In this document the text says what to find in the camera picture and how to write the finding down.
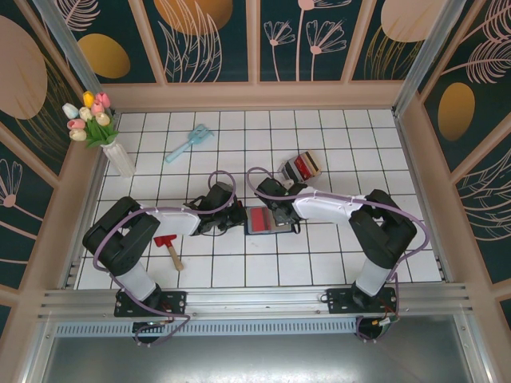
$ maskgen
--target red hammer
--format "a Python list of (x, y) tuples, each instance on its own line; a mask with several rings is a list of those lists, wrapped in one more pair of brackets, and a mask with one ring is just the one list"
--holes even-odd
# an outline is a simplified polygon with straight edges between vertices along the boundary
[(176, 249), (172, 245), (172, 241), (177, 238), (177, 235), (162, 235), (161, 237), (156, 237), (154, 239), (154, 243), (158, 247), (162, 247), (165, 245), (168, 248), (168, 252), (174, 261), (174, 267), (178, 271), (182, 271), (184, 269), (183, 263), (181, 263), (180, 259), (177, 256)]

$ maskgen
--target metal bar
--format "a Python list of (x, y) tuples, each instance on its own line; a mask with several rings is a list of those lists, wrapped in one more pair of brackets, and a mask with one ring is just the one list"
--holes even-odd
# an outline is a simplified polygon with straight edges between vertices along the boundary
[(430, 35), (424, 41), (410, 71), (406, 75), (401, 92), (394, 103), (394, 110), (397, 116), (401, 116), (405, 112), (408, 104), (415, 96), (418, 86), (421, 84), (431, 64), (433, 64), (444, 41), (449, 37), (451, 28), (458, 19), (464, 5), (465, 0), (456, 0), (446, 2), (443, 6), (431, 29)]
[(54, 2), (33, 0), (33, 3), (38, 8), (42, 20), (50, 28), (53, 37), (57, 40), (76, 74), (80, 77), (81, 83), (93, 93), (101, 92), (101, 84), (90, 68), (89, 62), (80, 50), (76, 39), (65, 24), (64, 18)]

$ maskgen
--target white tiled floor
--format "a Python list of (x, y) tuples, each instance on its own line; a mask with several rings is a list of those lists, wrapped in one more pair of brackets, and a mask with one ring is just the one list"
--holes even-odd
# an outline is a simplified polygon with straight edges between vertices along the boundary
[[(183, 144), (198, 124), (214, 136), (165, 163), (164, 154)], [(137, 173), (126, 180), (107, 168), (95, 220), (124, 195), (145, 206), (179, 207), (208, 192), (208, 174), (217, 168), (233, 173), (236, 194), (245, 205), (261, 205), (244, 186), (245, 171), (262, 166), (276, 172), (303, 150), (310, 150), (323, 170), (318, 189), (357, 195), (380, 188), (422, 219), (389, 110), (132, 113), (122, 115), (119, 130)], [(255, 175), (252, 182), (262, 179)], [(409, 251), (423, 239), (419, 230)], [(245, 236), (243, 228), (236, 227), (223, 236), (180, 236), (174, 247), (184, 264), (180, 273), (166, 249), (154, 243), (141, 260), (164, 288), (352, 283), (366, 259), (349, 226), (317, 221), (304, 223), (299, 235)], [(75, 288), (115, 288), (106, 274), (93, 269), (91, 257), (85, 254)], [(442, 280), (430, 245), (402, 263), (398, 275), (401, 282)]]

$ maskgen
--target yellow tulip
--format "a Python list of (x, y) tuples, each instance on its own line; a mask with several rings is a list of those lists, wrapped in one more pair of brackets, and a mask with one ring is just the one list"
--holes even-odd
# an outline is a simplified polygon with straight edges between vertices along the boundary
[(94, 95), (89, 90), (85, 93), (83, 93), (83, 105), (85, 105), (87, 108), (90, 108), (93, 106), (94, 103)]

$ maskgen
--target flower vase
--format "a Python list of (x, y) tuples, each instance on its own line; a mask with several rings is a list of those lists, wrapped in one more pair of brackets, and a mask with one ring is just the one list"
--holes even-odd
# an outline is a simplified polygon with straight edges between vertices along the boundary
[(113, 140), (111, 144), (102, 145), (103, 153), (109, 159), (112, 166), (115, 167), (121, 177), (129, 178), (135, 174), (135, 165), (128, 157), (124, 147)]

